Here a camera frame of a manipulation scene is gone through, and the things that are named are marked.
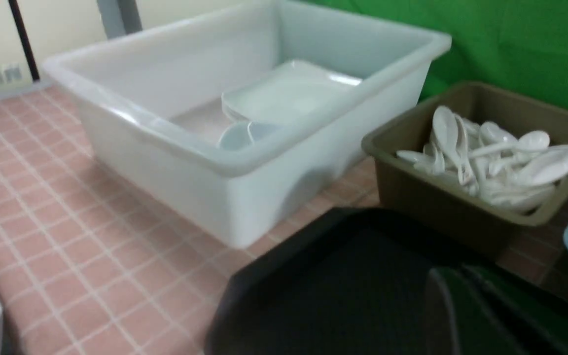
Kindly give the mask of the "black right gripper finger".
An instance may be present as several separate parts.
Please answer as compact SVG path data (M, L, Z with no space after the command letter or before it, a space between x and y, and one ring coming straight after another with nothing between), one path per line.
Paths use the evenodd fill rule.
M433 268L424 335L428 355L568 355L568 302L488 268Z

